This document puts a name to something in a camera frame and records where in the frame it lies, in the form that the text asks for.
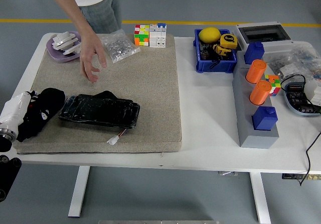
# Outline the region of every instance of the hand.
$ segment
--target hand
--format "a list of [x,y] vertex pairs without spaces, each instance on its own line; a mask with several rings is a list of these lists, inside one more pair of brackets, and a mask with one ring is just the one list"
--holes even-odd
[[98,36],[94,32],[85,33],[81,36],[80,72],[92,83],[98,80],[93,72],[100,72],[99,68],[92,65],[92,57],[97,54],[102,67],[107,67],[104,48]]

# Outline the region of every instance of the rubik's cube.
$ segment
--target rubik's cube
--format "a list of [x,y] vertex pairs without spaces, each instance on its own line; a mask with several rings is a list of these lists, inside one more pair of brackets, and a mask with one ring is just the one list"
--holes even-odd
[[149,46],[166,47],[166,24],[150,24],[149,26]]
[[270,96],[276,96],[281,89],[280,79],[276,75],[265,75],[266,81],[270,82],[272,85],[272,90]]
[[136,25],[134,32],[135,45],[149,45],[149,25]]

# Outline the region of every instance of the table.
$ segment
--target table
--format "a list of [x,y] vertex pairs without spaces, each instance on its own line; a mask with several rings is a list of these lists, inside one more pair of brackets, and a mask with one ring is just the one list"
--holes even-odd
[[[52,35],[42,37],[14,96],[31,89]],[[79,165],[71,212],[80,212],[89,166],[249,172],[259,222],[271,223],[260,173],[305,173],[305,151],[321,130],[320,118],[294,114],[279,93],[271,99],[279,119],[279,139],[269,149],[239,147],[233,74],[197,73],[193,40],[175,37],[183,143],[179,152],[17,156],[11,149],[6,155],[23,163]],[[311,174],[321,174],[320,153],[317,142],[309,151]]]

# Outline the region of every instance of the orange cylinder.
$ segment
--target orange cylinder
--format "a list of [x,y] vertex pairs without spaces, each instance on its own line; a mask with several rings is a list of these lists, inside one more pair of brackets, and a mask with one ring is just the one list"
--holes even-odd
[[245,76],[246,80],[250,83],[257,83],[261,79],[266,66],[267,64],[263,60],[254,60]]
[[258,81],[252,93],[250,94],[250,101],[255,105],[262,105],[266,98],[269,96],[271,90],[271,83],[265,80]]

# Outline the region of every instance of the gray floor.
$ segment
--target gray floor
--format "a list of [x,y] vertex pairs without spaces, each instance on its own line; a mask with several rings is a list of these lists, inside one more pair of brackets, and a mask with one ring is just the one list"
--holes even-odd
[[[53,0],[0,0],[2,19],[67,19]],[[123,20],[319,24],[320,0],[122,0]],[[192,37],[204,25],[168,25]],[[230,24],[216,25],[233,29]],[[132,33],[133,24],[123,29]],[[41,37],[72,24],[0,22],[0,109],[9,100]],[[293,40],[321,53],[321,28],[285,27]],[[217,172],[92,167],[81,218],[68,218],[78,168],[24,164],[0,203],[0,223],[98,223],[100,219],[213,219],[258,223],[250,177]],[[320,223],[321,183],[263,174],[272,224]]]

